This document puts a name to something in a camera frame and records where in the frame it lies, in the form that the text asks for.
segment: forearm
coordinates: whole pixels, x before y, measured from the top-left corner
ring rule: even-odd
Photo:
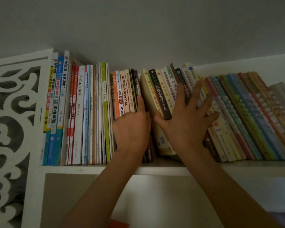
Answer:
[[[225,228],[280,227],[210,156],[208,150],[181,156]]]
[[[140,160],[130,152],[116,151],[110,164],[97,177],[60,227],[107,227],[110,216]]]

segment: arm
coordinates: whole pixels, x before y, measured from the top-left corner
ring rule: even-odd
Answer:
[[[268,213],[234,181],[202,145],[206,130],[218,118],[215,112],[205,117],[212,104],[207,96],[196,109],[202,82],[193,90],[189,104],[184,103],[183,86],[179,84],[172,119],[165,121],[159,112],[154,120],[164,131],[192,176],[199,183],[225,228],[280,227]]]
[[[113,123],[117,150],[110,164],[88,188],[60,227],[107,227],[117,200],[139,167],[147,149],[151,119],[141,96],[138,111],[126,113]]]

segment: hand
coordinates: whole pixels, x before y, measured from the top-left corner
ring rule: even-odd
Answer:
[[[201,107],[196,109],[201,87],[202,81],[197,82],[186,106],[184,86],[178,84],[175,107],[170,120],[165,121],[158,111],[155,112],[154,121],[163,130],[180,158],[184,152],[202,152],[206,149],[202,144],[206,130],[219,117],[218,112],[205,117],[212,104],[211,95],[208,95]]]
[[[125,113],[112,126],[118,151],[133,154],[141,161],[150,138],[151,118],[140,95],[137,102],[136,113]]]

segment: shelf board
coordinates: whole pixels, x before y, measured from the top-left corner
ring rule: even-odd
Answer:
[[[285,161],[236,161],[220,163],[231,176],[285,177]],[[56,174],[100,174],[106,165],[91,166],[42,166],[39,170]],[[162,159],[154,163],[142,164],[135,175],[191,176],[188,169],[179,162]]]

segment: white ceiling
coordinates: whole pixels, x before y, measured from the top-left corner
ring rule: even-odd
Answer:
[[[0,0],[0,58],[49,48],[119,69],[283,54],[285,0]]]

